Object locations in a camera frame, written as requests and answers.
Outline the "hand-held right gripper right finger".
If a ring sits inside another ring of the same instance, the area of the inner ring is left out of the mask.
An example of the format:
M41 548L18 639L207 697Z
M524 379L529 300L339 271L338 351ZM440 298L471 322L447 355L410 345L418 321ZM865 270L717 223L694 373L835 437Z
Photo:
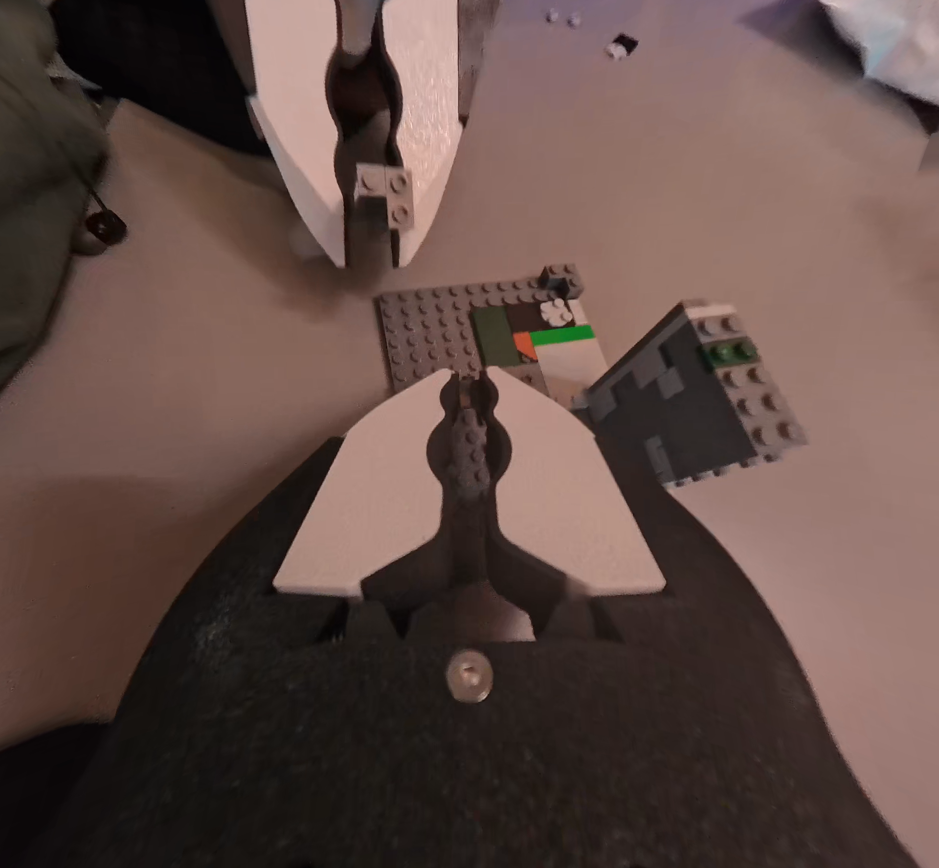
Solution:
M509 443L496 478L497 527L508 543L557 570L564 593L647 595L665 578L593 433L512 374L487 368L493 416Z

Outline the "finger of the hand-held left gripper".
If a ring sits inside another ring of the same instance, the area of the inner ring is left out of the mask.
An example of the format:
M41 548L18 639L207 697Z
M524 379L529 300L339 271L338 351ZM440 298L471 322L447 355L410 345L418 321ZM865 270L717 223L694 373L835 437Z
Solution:
M335 172L339 130L327 84L339 45L336 0L244 0L252 112L312 240L345 268L346 205Z
M463 136L458 0L384 0L380 42L396 87L392 146L409 174L410 224L393 222L393 263L404 268L435 220Z

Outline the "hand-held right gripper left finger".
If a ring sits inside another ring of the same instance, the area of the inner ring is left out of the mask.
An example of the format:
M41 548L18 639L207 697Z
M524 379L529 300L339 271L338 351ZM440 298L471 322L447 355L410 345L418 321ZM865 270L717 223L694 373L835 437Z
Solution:
M349 428L275 575L278 593L363 597L367 578L438 533L443 488L428 443L451 381L437 371Z

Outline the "grey lego brick pillar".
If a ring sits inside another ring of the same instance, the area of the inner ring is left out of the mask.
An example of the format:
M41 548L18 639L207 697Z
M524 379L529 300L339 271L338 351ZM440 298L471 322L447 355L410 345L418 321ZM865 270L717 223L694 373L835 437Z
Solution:
M378 217L381 204L389 229L403 231L413 228L412 177L405 168L358 162L354 201L357 209L363 207L365 214L373 218Z

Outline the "grey lego wall block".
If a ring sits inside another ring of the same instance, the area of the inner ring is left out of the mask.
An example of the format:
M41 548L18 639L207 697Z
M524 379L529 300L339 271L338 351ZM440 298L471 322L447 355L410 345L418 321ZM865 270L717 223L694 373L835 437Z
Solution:
M583 393L598 438L642 449L679 487L781 460L804 427L733 305L673 307Z

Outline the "grey lego baseplate with tiles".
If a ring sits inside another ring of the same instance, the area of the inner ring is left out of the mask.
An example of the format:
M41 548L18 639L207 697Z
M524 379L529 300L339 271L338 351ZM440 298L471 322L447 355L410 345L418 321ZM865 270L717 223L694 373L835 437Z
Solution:
M563 408L608 369L575 264L486 282L384 292L375 299L393 394L447 370L501 369Z

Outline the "grey desk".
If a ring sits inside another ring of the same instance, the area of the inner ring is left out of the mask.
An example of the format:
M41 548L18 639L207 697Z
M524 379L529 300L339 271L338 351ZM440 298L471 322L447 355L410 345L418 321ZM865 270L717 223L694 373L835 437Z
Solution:
M111 717L201 560L385 397L374 292L570 259L610 361L679 300L740 312L809 444L679 499L937 866L937 168L812 0L503 0L399 272L299 263L249 159L127 103L109 132L129 237L2 394L2 745Z

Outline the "black office chair seat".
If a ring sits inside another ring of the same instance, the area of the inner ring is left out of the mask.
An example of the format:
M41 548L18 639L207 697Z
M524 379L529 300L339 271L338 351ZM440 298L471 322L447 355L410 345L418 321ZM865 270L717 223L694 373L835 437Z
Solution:
M66 66L113 97L229 150L268 157L248 110L253 87L246 26L219 23L212 0L56 0Z

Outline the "dark green printed sweatshirt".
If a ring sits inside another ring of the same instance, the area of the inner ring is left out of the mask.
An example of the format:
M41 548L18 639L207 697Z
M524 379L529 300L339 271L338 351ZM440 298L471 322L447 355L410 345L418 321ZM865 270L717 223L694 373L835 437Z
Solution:
M53 84L40 0L1 0L1 386L41 346L109 142L80 90Z

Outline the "white plastic bag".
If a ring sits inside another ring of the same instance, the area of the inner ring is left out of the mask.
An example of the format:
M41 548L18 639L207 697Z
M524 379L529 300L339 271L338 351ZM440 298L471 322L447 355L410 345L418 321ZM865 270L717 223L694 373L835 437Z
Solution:
M938 0L816 0L866 78L938 104Z

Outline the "black drawstring toggle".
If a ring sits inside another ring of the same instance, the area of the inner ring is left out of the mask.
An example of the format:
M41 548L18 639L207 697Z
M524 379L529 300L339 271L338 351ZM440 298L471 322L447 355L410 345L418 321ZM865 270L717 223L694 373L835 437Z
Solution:
M74 255L92 257L116 245L127 237L125 221L104 201L100 182L104 177L109 155L104 152L90 161L69 158L69 166L88 195L86 213L76 224L70 241Z

